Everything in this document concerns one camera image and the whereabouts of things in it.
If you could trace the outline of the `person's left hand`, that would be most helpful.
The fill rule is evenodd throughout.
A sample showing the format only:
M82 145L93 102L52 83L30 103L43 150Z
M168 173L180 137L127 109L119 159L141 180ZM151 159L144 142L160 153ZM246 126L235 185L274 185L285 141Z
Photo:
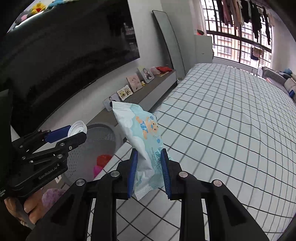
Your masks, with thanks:
M46 213L43 205L42 197L44 191L38 190L32 194L20 208L17 207L17 199L8 197L4 200L8 212L18 219L24 226L29 227L30 224L35 225Z

